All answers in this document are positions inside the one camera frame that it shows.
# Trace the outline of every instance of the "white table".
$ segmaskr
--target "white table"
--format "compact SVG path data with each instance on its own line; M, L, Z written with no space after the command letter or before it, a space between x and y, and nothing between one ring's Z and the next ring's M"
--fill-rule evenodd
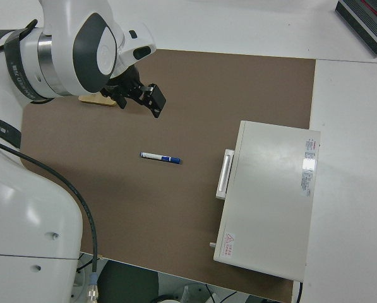
M310 128L321 148L302 303L377 302L377 59L333 12L336 0L109 2L119 23L144 21L159 48L318 59ZM37 0L0 1L0 28L32 18L42 19Z

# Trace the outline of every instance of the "sticker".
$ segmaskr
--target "sticker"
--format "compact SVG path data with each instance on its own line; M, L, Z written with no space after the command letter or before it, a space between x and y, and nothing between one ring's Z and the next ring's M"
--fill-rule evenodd
M318 143L315 139L310 138L305 143L304 159L302 163L302 181L301 195L309 197L311 195L311 186L313 180L313 172L316 169L316 149Z
M224 235L224 241L222 246L222 256L226 258L231 258L233 253L233 244L234 244L235 235L226 232Z

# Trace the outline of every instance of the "black cable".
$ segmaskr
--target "black cable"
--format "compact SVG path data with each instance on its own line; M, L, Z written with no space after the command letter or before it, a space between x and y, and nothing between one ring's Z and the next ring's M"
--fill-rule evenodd
M50 101L52 101L53 100L53 98L49 98L49 99L47 99L47 100L44 100L44 101L33 101L33 102L31 102L32 104L46 104L46 103L48 103L48 102L50 102Z
M17 157L20 157L26 161L29 161L40 168L46 170L50 174L54 175L57 177L60 181L62 181L78 198L80 201L80 204L82 205L84 211L86 212L88 222L90 223L90 229L92 231L92 240L93 240L93 261L92 261L92 271L96 272L97 271L97 233L95 230L95 224L93 220L92 213L90 212L90 209L88 208L88 205L84 198L81 196L81 194L78 192L78 190L70 183L65 177L63 177L60 173L56 172L54 169L50 168L49 166L43 164L42 162L39 162L38 160L29 157L23 153L20 153L19 151L16 151L10 147L7 147L6 145L3 145L0 143L0 149L5 150L8 153L11 153L13 155L16 155Z
M296 300L296 303L300 303L301 301L301 297L302 297L302 289L303 289L303 283L301 282L300 286L299 286L299 293L297 295L297 300Z
M25 30L24 32L22 32L19 36L19 39L20 41L23 40L34 28L35 26L37 25L38 23L38 20L37 19L34 19L32 20L25 28L27 30ZM0 51L3 51L4 50L4 45L0 45Z
M232 297L234 294L236 294L237 292L233 292L231 293L230 295L228 295L227 297L225 297L222 301L220 301L219 303L222 303L224 302L225 300L227 300L228 298Z
M205 284L205 287L206 287L206 289L208 290L208 292L209 292L209 294L211 296L212 302L215 303L215 299L213 298L213 295L212 295L212 293L211 293L211 291L210 291L210 289L208 287L208 284Z
M81 265L80 267L78 267L77 269L76 269L76 272L78 272L78 271L81 271L82 269L84 269L84 267L86 267L86 266L88 266L88 265L90 265L90 264L92 264L93 263L93 259L91 259L89 262L87 262L86 264L84 264L84 265Z

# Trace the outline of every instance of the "warning label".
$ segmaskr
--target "warning label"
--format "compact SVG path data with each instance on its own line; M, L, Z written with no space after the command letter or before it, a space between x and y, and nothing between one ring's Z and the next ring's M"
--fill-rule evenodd
M233 244L234 244L235 235L231 232L226 232L224 235L224 241L222 246L222 256L231 258L233 253Z

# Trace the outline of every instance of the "blue cap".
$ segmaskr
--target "blue cap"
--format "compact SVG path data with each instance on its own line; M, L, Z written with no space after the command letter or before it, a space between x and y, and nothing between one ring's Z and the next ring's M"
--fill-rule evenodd
M97 285L97 280L99 279L99 275L97 273L90 274L90 283L89 285Z
M170 162L175 164L180 164L181 159L180 158L174 158L170 157Z

